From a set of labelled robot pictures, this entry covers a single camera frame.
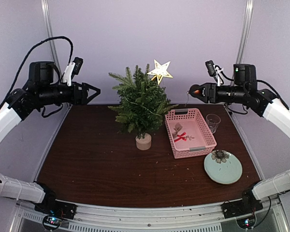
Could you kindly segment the burlap bow red ribbon ornament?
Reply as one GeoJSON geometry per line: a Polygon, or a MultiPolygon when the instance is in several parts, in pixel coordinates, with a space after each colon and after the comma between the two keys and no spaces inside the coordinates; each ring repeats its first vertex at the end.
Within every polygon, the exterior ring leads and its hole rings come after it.
{"type": "Polygon", "coordinates": [[[187,140],[194,140],[195,137],[188,135],[186,132],[181,132],[183,129],[183,126],[180,123],[176,123],[173,132],[172,132],[172,137],[174,142],[178,142],[180,140],[187,141],[187,140]]]}

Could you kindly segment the gold star red ornament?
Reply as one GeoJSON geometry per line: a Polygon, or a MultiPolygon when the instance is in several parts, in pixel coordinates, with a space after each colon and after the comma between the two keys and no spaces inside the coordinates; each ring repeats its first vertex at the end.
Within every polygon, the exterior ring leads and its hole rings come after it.
{"type": "Polygon", "coordinates": [[[170,61],[164,63],[164,64],[160,64],[158,61],[154,60],[154,66],[155,68],[149,72],[147,72],[147,75],[151,75],[152,76],[152,81],[154,79],[157,80],[157,84],[160,85],[160,83],[162,82],[163,78],[173,78],[173,76],[168,72],[168,68],[170,65],[170,61]]]}

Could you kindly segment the thin wire string lights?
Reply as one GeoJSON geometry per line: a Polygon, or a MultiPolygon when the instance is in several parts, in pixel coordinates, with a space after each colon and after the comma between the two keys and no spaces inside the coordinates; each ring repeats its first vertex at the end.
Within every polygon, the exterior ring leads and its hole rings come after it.
{"type": "Polygon", "coordinates": [[[165,93],[141,93],[140,96],[136,94],[127,94],[121,96],[121,105],[126,106],[133,112],[142,111],[153,116],[163,116],[175,105],[171,104],[171,101],[167,98],[165,93]]]}

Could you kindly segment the dark red bauble ornament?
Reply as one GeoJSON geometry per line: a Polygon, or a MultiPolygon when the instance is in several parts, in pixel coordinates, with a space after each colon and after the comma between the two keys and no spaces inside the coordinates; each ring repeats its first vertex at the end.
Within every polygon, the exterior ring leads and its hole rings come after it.
{"type": "Polygon", "coordinates": [[[189,90],[187,92],[188,94],[188,98],[193,98],[194,100],[198,99],[200,100],[200,98],[202,97],[202,93],[199,89],[193,89],[193,90],[189,90]]]}

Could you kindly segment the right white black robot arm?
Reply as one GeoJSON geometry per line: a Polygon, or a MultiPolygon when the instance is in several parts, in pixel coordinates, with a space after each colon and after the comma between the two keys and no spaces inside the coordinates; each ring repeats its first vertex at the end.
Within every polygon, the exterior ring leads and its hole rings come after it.
{"type": "MultiPolygon", "coordinates": [[[[234,64],[234,85],[218,83],[194,84],[189,95],[204,103],[238,103],[254,111],[260,117],[277,126],[290,138],[290,108],[272,86],[258,89],[260,80],[252,64],[234,64]]],[[[260,181],[245,190],[238,203],[241,213],[249,213],[258,201],[290,191],[290,169],[274,177],[260,181]]]]}

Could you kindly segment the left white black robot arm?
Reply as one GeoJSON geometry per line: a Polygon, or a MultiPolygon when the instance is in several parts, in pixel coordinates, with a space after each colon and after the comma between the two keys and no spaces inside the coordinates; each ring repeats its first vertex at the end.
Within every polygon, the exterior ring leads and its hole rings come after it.
{"type": "MultiPolygon", "coordinates": [[[[34,110],[42,112],[48,105],[63,107],[64,103],[87,105],[101,90],[87,83],[72,81],[79,74],[83,60],[75,58],[69,63],[64,75],[54,83],[54,73],[59,70],[51,61],[38,61],[29,65],[28,81],[22,88],[13,90],[0,108],[0,143],[20,122],[34,110]]],[[[55,193],[45,184],[29,183],[0,174],[0,197],[28,201],[41,205],[48,214],[60,210],[55,193]]]]}

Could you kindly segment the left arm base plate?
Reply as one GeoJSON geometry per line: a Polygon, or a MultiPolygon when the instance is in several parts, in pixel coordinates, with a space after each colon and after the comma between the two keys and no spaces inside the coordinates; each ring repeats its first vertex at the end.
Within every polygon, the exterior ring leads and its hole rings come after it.
{"type": "Polygon", "coordinates": [[[55,198],[48,198],[41,203],[33,204],[36,211],[63,219],[74,219],[77,208],[73,203],[58,201],[55,198]]]}

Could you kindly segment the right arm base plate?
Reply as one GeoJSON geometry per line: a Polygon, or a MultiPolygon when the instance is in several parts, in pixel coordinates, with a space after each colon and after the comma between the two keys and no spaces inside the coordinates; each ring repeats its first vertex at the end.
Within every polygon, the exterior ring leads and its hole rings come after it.
{"type": "Polygon", "coordinates": [[[263,205],[260,201],[249,197],[243,197],[241,200],[225,201],[221,205],[224,218],[233,218],[246,214],[253,214],[256,211],[262,210],[263,205]]]}

